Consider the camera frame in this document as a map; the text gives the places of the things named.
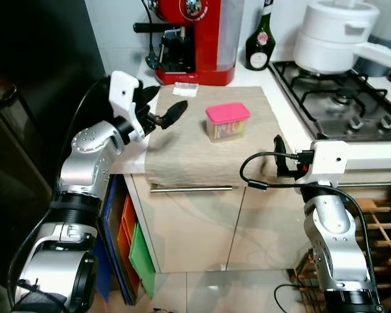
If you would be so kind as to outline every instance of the small white packet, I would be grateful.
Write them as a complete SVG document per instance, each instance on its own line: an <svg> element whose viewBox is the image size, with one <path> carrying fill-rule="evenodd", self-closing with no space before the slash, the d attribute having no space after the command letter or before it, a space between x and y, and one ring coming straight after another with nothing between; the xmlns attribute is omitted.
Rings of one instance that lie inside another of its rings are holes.
<svg viewBox="0 0 391 313"><path fill-rule="evenodd" d="M197 95L198 83L179 83L174 84L172 94L183 97L195 97Z"/></svg>

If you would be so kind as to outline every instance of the wine bottle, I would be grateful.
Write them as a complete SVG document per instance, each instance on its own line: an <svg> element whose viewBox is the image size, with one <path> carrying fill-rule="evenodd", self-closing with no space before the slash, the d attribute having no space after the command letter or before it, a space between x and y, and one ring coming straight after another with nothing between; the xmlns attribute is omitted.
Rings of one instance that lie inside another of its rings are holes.
<svg viewBox="0 0 391 313"><path fill-rule="evenodd" d="M275 40L269 27L273 2L274 0L265 0L261 21L246 41L246 68L250 70L264 70L275 48Z"/></svg>

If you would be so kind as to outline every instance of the white pot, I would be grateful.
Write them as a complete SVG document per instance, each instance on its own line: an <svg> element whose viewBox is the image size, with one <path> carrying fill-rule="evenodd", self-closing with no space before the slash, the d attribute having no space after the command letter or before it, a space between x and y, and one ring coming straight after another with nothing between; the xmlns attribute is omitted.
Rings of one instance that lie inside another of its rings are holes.
<svg viewBox="0 0 391 313"><path fill-rule="evenodd" d="M378 9L366 3L354 8L332 5L333 0L308 5L294 48L295 63L321 74L350 70L358 57L391 68L391 49L367 42Z"/></svg>
<svg viewBox="0 0 391 313"><path fill-rule="evenodd" d="M307 6L301 31L330 42L363 42L368 40L378 15L378 8L367 3L347 8L335 6L333 0L312 1Z"/></svg>

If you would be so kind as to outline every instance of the black cable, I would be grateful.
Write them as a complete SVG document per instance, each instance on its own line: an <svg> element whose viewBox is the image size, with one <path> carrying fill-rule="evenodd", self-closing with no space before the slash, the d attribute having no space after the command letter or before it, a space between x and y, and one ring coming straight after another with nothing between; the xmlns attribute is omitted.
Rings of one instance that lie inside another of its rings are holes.
<svg viewBox="0 0 391 313"><path fill-rule="evenodd" d="M145 3L145 0L141 0L143 6L145 7L146 14L148 14L149 19L149 51L154 51L154 46L152 45L152 18L151 13L149 13L148 6Z"/></svg>
<svg viewBox="0 0 391 313"><path fill-rule="evenodd" d="M13 255L12 261L10 263L10 266L8 268L7 272L7 297L8 301L10 303L10 308L13 308L14 306L14 292L15 289L13 288L13 272L14 272L14 266L16 265L16 262L19 258L20 253L22 252L24 246L32 239L33 235L36 234L38 231L40 225L42 225L43 221L48 217L48 215L51 213L51 210L48 210L45 215L41 218L41 220L36 224L35 228L30 232L30 234L25 238L25 240L22 242L22 244L19 246L19 249L17 249L16 253Z"/></svg>
<svg viewBox="0 0 391 313"><path fill-rule="evenodd" d="M368 241L368 231L367 231L368 225L366 224L364 214L362 213L362 210L359 207L359 204L356 202L356 200L352 196L348 195L348 193L346 193L340 189L331 187L331 186L314 185L314 184L268 184L264 181L256 181L254 179L248 179L243 174L247 163L249 163L249 161L251 161L254 158L257 158L260 156L267 156L267 155L276 155L276 156L283 156L283 157L285 156L288 158L297 158L295 155L287 155L286 153L277 153L277 152L262 152L262 153L256 153L255 155L250 156L242 163L242 166L240 167L240 170L239 170L240 178L242 178L244 181L248 182L248 186L252 186L254 188L258 188L258 189L262 189L262 190L266 190L267 188L302 188L302 187L318 188L318 189L327 190L327 191L330 191L330 192L333 192L336 194L341 194L342 196L347 198L353 204L353 206L356 209L356 212L358 213L358 218L359 218L359 221L362 226L362 236L364 239L364 246L365 246L364 248L365 248L366 256L367 256L366 262L367 262L367 267L368 267L368 271L369 271L369 276L371 278L371 283L373 285L373 292L375 294L375 299L377 302L376 305L381 305L381 299L379 297L379 292L378 292L377 283L376 283L376 279L375 279L375 271L373 269L371 248L369 247L369 241Z"/></svg>
<svg viewBox="0 0 391 313"><path fill-rule="evenodd" d="M30 285L25 280L21 279L18 281L18 286L25 288L25 289L29 290L30 292L39 293L39 294L45 296L46 298L48 298L49 300L54 302L64 313L70 313L69 309L67 309L67 307L64 305L64 303L62 301L60 301L58 298L54 297L52 294L50 294L48 292L43 292L42 290L39 290L37 283L38 283L38 280L36 280L35 285Z"/></svg>
<svg viewBox="0 0 391 313"><path fill-rule="evenodd" d="M247 183L249 183L250 179L246 178L245 175L243 174L243 171L246 167L246 165L253 159L255 158L258 158L258 157L265 157L265 156L268 156L268 155L274 155L276 157L286 157L286 158L293 158L293 159L296 159L297 156L296 155L290 155L289 153L281 153L281 152L259 152L259 153L256 153L254 155L251 155L249 156L243 163L242 163L242 166L240 167L240 170L239 170L239 175L240 175L240 178L242 178L244 181L246 181Z"/></svg>
<svg viewBox="0 0 391 313"><path fill-rule="evenodd" d="M283 307L281 306L280 302L278 301L277 297L276 297L276 292L282 288L282 287L293 287L293 288L296 288L296 289L300 289L300 286L298 285L294 285L294 284L280 284L278 286L275 287L274 289L274 300L275 300L275 303L278 305L278 307L280 308L280 310L284 313L288 313L286 310L283 309Z"/></svg>

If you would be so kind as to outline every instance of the pink lid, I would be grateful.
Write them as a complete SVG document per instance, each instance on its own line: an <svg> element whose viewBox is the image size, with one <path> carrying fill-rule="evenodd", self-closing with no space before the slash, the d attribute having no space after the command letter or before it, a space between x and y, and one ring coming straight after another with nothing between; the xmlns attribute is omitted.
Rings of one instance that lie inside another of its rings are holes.
<svg viewBox="0 0 391 313"><path fill-rule="evenodd" d="M232 123L248 119L250 112L240 102L209 106L206 109L207 116L213 124Z"/></svg>

